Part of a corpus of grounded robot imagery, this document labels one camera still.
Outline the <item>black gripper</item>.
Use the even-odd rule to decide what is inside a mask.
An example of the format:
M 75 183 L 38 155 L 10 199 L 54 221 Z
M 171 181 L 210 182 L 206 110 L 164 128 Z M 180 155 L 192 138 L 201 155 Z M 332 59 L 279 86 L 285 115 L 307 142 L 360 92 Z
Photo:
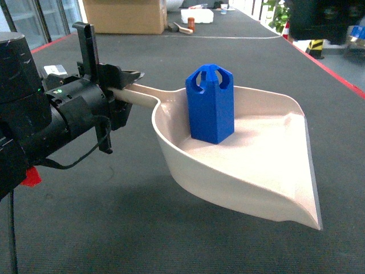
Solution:
M 145 73 L 122 70 L 119 66 L 101 63 L 98 65 L 99 83 L 93 84 L 84 78 L 83 64 L 78 63 L 78 74 L 68 74 L 62 65 L 45 66 L 45 90 L 56 107 L 82 97 L 93 115 L 106 116 L 112 130 L 127 124 L 132 103 L 117 100 L 111 88 L 123 89 L 141 79 Z

